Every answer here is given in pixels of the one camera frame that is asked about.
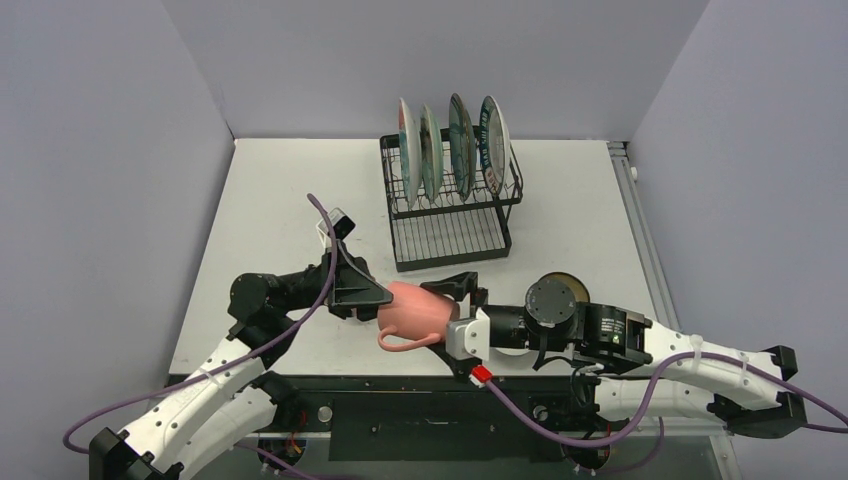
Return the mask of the red and blue plate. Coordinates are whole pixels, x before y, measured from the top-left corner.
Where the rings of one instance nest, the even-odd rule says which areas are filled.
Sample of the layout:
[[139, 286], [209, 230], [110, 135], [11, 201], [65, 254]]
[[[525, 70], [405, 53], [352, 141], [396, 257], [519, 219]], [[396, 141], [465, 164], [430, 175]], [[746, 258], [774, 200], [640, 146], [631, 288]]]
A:
[[413, 204], [422, 184], [422, 151], [418, 117], [404, 98], [399, 99], [398, 129], [404, 194]]

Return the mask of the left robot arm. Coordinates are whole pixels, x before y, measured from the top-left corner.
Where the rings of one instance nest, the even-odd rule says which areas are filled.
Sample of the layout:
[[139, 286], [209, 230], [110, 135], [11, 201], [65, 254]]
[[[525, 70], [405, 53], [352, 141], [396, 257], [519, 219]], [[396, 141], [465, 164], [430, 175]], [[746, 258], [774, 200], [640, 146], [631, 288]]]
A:
[[202, 365], [140, 418], [91, 440], [90, 478], [190, 479], [243, 437], [291, 427], [297, 391], [270, 370], [298, 327], [289, 312], [314, 314], [326, 306], [339, 318], [370, 320], [393, 295], [368, 274], [363, 259], [339, 248], [300, 272], [242, 274], [229, 300], [236, 322]]

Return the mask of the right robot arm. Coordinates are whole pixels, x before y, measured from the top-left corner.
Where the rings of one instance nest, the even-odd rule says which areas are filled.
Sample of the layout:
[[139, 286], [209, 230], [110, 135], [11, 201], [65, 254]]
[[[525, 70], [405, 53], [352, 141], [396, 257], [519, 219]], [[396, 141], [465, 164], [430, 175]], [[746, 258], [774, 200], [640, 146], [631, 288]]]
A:
[[752, 438], [777, 439], [807, 421], [804, 400], [787, 387], [795, 352], [747, 352], [684, 334], [621, 307], [594, 303], [575, 277], [555, 272], [527, 290], [521, 305], [496, 305], [474, 272], [423, 284], [428, 299], [468, 301], [449, 321], [438, 354], [455, 373], [496, 349], [534, 353], [535, 369], [563, 360], [573, 369], [564, 400], [578, 427], [638, 415], [700, 419]]

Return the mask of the light teal flower plate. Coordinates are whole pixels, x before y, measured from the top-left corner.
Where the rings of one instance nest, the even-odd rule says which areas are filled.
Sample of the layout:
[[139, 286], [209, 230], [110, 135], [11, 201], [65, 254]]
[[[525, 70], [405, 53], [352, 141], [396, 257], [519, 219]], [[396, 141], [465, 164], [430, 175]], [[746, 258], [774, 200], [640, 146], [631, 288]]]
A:
[[440, 125], [427, 104], [423, 104], [420, 109], [420, 134], [425, 196], [434, 202], [443, 183], [444, 153]]

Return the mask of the blue glazed plate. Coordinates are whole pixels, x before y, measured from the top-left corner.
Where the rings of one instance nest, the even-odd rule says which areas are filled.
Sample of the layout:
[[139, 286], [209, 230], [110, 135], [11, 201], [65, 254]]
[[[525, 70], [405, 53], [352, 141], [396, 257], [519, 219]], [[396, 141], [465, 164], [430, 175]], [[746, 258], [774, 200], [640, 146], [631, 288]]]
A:
[[475, 177], [475, 136], [469, 112], [458, 93], [453, 93], [449, 105], [449, 143], [451, 166], [457, 192], [462, 202], [472, 193]]

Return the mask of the green rimmed white plate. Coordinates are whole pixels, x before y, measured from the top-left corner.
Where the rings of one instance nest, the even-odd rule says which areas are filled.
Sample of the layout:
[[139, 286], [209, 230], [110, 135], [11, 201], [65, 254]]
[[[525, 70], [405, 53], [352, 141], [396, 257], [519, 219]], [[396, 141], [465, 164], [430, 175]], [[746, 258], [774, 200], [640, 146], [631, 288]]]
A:
[[491, 195], [497, 197], [504, 185], [505, 171], [511, 155], [511, 141], [504, 115], [492, 96], [486, 96], [482, 102], [479, 127], [483, 178]]

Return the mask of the black wire dish rack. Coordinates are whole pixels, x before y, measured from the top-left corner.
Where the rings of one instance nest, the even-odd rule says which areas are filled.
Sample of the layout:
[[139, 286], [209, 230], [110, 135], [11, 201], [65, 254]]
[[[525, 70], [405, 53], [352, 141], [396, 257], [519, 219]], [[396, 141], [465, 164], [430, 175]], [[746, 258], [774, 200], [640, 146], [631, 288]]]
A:
[[399, 136], [379, 139], [389, 228], [396, 270], [446, 267], [495, 260], [509, 255], [511, 209], [523, 200], [523, 175], [514, 150], [504, 174], [501, 192], [488, 190], [478, 167], [471, 194], [460, 197], [453, 173], [448, 171], [436, 198], [423, 192], [406, 198], [401, 178]]

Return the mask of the large pink mug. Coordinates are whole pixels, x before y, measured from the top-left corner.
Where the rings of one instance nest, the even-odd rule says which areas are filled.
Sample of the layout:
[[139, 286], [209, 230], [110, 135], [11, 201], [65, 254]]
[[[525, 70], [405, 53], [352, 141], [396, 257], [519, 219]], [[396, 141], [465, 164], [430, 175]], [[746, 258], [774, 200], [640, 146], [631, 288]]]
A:
[[378, 309], [377, 343], [388, 352], [404, 352], [442, 343], [448, 324], [459, 318], [459, 305], [420, 286], [392, 282], [393, 300]]

